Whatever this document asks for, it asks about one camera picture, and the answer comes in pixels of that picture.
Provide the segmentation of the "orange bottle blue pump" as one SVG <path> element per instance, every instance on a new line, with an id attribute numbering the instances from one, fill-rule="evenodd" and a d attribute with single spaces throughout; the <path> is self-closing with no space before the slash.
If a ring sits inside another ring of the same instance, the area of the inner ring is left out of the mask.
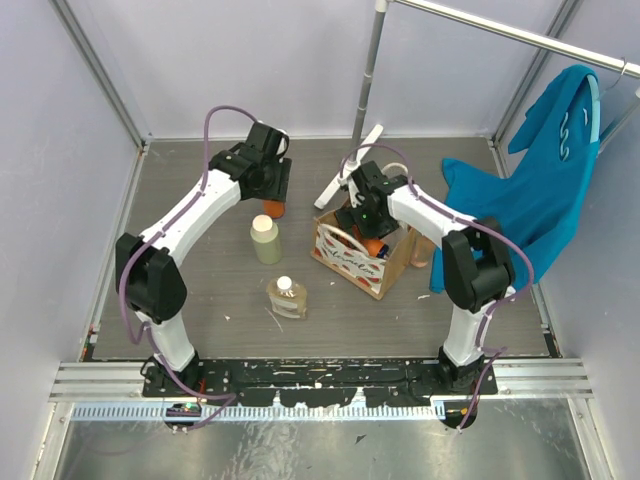
<path id="1" fill-rule="evenodd" d="M 286 203 L 275 200 L 263 201 L 264 213 L 272 219 L 279 219 L 284 216 L 286 212 Z"/>

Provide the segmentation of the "pink cap peach bottle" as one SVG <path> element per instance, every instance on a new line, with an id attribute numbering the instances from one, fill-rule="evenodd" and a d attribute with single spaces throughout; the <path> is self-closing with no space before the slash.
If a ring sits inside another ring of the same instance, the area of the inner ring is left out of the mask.
<path id="1" fill-rule="evenodd" d="M 426 236 L 416 234 L 410 263 L 416 268 L 426 267 L 432 260 L 436 245 Z"/>

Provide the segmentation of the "green bottle white cap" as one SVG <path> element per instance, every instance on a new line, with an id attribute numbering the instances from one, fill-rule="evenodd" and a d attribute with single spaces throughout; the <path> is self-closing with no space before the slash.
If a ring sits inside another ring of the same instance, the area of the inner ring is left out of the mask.
<path id="1" fill-rule="evenodd" d="M 257 215 L 250 228 L 250 236 L 259 261 L 266 265 L 278 263 L 282 258 L 282 247 L 279 237 L 279 227 L 274 220 L 266 215 Z"/>

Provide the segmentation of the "clear yellowish soap bottle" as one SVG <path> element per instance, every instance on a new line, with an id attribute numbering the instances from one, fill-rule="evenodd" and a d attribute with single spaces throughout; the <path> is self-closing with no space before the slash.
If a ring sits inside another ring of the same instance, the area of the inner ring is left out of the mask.
<path id="1" fill-rule="evenodd" d="M 289 276 L 272 279 L 266 288 L 274 314 L 290 319 L 305 319 L 307 289 Z"/>

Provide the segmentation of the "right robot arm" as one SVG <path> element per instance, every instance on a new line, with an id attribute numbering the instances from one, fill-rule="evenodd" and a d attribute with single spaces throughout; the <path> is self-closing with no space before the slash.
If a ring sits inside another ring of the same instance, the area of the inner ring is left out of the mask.
<path id="1" fill-rule="evenodd" d="M 480 376 L 491 309 L 515 280 L 508 246 L 493 217 L 476 220 L 424 193 L 404 175 L 387 177 L 374 162 L 337 174 L 350 200 L 336 212 L 340 228 L 380 239 L 404 223 L 440 251 L 444 288 L 454 304 L 449 333 L 438 353 L 438 379 L 459 394 Z"/>

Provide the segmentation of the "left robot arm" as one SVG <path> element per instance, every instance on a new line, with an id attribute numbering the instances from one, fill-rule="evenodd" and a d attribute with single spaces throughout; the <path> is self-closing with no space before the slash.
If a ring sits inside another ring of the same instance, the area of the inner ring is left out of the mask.
<path id="1" fill-rule="evenodd" d="M 163 218 L 116 242 L 116 293 L 121 312 L 133 312 L 151 333 L 154 355 L 167 364 L 165 385 L 178 396 L 194 393 L 196 350 L 182 317 L 188 290 L 180 266 L 189 251 L 227 210 L 250 199 L 286 200 L 292 160 L 289 136 L 255 122 L 245 141 L 206 159 L 194 187 Z"/>

